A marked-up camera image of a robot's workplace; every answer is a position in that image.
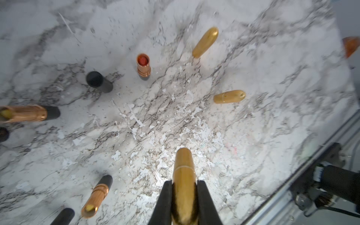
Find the black lipstick cap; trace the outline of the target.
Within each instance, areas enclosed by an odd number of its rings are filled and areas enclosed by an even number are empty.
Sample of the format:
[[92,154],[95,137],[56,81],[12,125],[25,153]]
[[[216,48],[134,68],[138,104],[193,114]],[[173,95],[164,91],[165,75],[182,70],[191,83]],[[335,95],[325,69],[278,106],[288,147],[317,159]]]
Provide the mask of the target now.
[[0,143],[8,140],[8,138],[9,138],[9,131],[4,127],[0,127]]
[[50,225],[69,225],[75,216],[75,212],[71,208],[63,209],[59,215],[52,221]]
[[104,93],[109,93],[113,90],[113,84],[97,71],[88,73],[86,82],[90,87]]

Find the gold lipstick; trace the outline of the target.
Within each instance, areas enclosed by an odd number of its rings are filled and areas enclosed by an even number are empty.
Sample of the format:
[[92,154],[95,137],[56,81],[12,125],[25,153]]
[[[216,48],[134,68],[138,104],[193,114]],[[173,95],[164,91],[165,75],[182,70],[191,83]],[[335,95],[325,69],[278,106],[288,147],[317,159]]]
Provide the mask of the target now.
[[197,177],[192,153],[187,148],[176,152],[172,176],[172,222],[175,225],[198,224]]
[[193,49],[192,56],[200,58],[217,40],[219,30],[217,27],[208,29]]
[[242,90],[228,91],[214,96],[213,101],[216,104],[228,104],[241,102],[246,97]]

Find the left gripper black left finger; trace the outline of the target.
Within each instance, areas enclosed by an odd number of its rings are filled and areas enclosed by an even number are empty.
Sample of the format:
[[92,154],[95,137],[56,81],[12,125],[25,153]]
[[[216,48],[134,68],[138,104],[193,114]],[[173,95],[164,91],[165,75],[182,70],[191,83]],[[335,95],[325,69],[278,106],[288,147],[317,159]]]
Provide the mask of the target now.
[[171,225],[172,181],[165,181],[148,225]]

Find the black lipstick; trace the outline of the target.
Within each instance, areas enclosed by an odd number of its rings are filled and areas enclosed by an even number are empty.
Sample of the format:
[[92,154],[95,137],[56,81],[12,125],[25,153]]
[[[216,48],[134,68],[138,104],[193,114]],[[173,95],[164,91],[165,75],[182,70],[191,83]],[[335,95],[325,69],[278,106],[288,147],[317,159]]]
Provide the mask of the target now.
[[55,106],[1,106],[1,123],[41,122],[57,119],[60,115]]
[[105,175],[100,179],[81,210],[82,217],[91,218],[96,215],[100,205],[109,194],[112,184],[113,177],[110,175]]
[[137,71],[139,77],[144,81],[148,80],[151,75],[149,56],[144,53],[141,53],[137,56],[136,62],[137,62]]

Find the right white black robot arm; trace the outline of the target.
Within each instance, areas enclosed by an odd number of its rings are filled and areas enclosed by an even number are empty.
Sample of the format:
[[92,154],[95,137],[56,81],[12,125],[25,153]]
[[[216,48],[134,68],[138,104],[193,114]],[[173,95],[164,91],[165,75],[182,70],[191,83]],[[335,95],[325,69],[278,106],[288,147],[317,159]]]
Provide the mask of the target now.
[[[290,186],[295,205],[307,218],[319,210],[360,217],[360,173],[344,169],[342,146],[334,142]],[[334,208],[335,197],[355,204],[355,212]]]

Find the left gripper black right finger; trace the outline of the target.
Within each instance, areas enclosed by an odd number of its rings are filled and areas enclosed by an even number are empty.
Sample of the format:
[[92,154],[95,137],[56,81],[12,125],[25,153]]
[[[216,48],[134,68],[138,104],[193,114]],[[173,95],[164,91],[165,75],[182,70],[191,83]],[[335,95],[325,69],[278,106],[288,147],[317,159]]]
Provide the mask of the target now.
[[199,225],[223,225],[205,181],[197,181]]

